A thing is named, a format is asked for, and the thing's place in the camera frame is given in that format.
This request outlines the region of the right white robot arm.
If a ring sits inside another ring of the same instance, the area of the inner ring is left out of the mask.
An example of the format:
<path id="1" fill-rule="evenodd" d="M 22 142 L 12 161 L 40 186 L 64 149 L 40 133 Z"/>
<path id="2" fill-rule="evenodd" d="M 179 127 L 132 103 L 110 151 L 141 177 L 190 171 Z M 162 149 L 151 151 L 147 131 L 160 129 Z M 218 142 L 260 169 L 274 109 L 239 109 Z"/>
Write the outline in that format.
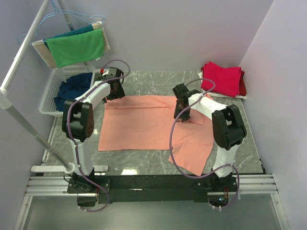
<path id="1" fill-rule="evenodd" d="M 222 191 L 231 185 L 238 185 L 238 180 L 232 176 L 235 155 L 239 145 L 247 135 L 239 108 L 232 105 L 224 105 L 207 97 L 198 90 L 189 91 L 185 84 L 181 83 L 173 88 L 176 97 L 174 123 L 171 128 L 169 143 L 172 143 L 172 135 L 175 124 L 180 119 L 188 121 L 190 111 L 194 109 L 211 119 L 213 137 L 217 144 L 217 154 L 214 166 L 210 173 L 203 176 L 186 177 L 191 179 L 205 179 L 205 188 L 211 187 L 215 191 Z"/>

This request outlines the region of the salmon pink t shirt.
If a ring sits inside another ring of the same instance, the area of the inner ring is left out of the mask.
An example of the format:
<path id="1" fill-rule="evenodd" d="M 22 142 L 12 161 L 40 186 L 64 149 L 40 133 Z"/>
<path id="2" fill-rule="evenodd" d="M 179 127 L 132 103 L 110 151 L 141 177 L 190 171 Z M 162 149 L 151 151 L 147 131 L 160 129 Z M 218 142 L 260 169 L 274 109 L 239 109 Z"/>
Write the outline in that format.
<path id="1" fill-rule="evenodd" d="M 200 176 L 213 149 L 212 121 L 192 109 L 187 122 L 174 122 L 174 96 L 125 96 L 108 101 L 98 151 L 168 150 L 170 162 Z"/>

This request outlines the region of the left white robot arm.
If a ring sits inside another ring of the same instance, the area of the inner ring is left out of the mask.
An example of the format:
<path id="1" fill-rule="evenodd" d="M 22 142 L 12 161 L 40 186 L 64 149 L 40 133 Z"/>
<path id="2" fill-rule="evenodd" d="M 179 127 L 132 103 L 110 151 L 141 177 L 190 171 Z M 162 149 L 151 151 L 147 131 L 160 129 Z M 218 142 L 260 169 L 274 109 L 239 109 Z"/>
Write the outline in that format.
<path id="1" fill-rule="evenodd" d="M 64 103 L 62 131 L 73 149 L 74 171 L 68 189 L 89 193 L 96 190 L 94 166 L 88 155 L 88 140 L 94 132 L 94 108 L 100 101 L 106 103 L 125 97 L 122 87 L 124 73 L 118 68 L 101 69 L 100 76 L 82 95 Z"/>

